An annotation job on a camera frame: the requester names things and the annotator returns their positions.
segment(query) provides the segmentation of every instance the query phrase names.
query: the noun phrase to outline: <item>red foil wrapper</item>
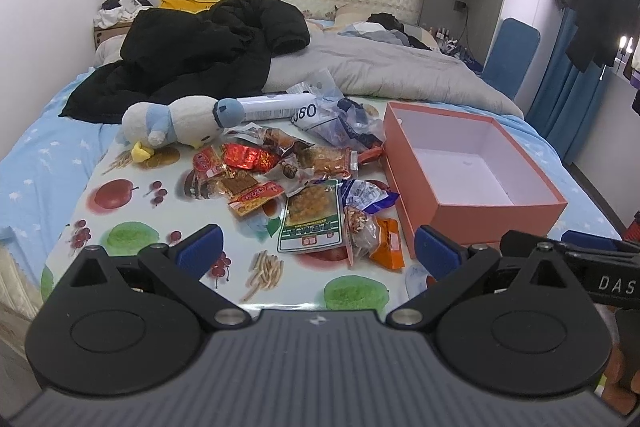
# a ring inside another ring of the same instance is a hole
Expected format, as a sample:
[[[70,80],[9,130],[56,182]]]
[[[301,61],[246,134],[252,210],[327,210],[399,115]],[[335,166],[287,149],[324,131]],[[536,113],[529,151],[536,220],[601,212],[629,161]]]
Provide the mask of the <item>red foil wrapper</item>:
[[[278,157],[263,149],[229,143],[225,147],[224,161],[228,166],[237,169],[267,172],[276,166]]]

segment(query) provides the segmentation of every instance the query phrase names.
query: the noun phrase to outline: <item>open box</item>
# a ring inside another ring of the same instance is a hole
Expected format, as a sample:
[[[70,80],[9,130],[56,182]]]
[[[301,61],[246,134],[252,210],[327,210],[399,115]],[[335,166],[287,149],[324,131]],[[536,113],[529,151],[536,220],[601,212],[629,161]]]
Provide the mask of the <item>open box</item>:
[[[566,200],[527,152],[488,116],[390,102],[385,172],[415,258],[430,225],[460,243],[498,243],[508,230],[546,235]]]

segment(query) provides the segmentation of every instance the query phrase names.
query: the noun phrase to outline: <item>plush toy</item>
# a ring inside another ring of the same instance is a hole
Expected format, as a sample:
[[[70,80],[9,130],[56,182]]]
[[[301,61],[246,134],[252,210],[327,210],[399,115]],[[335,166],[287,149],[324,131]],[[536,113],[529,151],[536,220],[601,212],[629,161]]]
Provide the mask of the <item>plush toy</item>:
[[[140,163],[154,150],[179,142],[198,149],[244,118],[242,104],[233,98],[185,96],[169,105],[138,102],[122,116],[122,134],[133,144],[131,158]]]

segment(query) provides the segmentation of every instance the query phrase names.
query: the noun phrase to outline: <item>curtain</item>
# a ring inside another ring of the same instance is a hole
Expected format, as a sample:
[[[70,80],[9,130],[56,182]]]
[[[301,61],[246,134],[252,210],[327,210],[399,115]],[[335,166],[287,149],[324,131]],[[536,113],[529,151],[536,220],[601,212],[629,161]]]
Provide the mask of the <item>curtain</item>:
[[[580,73],[564,53],[573,38],[576,13],[564,9],[556,45],[526,121],[571,164],[580,152],[600,107],[606,76],[593,62]]]

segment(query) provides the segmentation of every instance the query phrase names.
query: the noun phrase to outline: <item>fruit print tablecloth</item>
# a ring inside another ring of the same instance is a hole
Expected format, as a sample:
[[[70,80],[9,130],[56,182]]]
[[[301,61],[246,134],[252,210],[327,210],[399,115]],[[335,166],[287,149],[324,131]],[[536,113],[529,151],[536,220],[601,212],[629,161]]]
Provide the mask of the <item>fruit print tablecloth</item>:
[[[375,103],[380,113],[386,103]],[[265,122],[307,140],[289,121]],[[284,198],[272,200],[244,219],[237,218],[222,196],[190,195],[194,150],[171,146],[144,164],[127,163],[127,151],[112,143],[95,168],[72,219],[50,253],[42,277],[44,295],[66,271],[81,248],[103,245],[109,255],[133,255],[150,243],[174,244],[207,223],[224,233],[225,254],[201,280],[252,315],[260,309],[331,309],[372,307],[384,316],[408,299],[404,270],[389,271],[367,260],[350,267],[342,250],[324,253],[278,253]],[[362,179],[385,181],[382,168],[366,166]],[[395,209],[381,213],[395,217]],[[411,264],[402,239],[405,262]],[[268,290],[251,295],[257,255],[266,251],[282,261],[282,276]]]

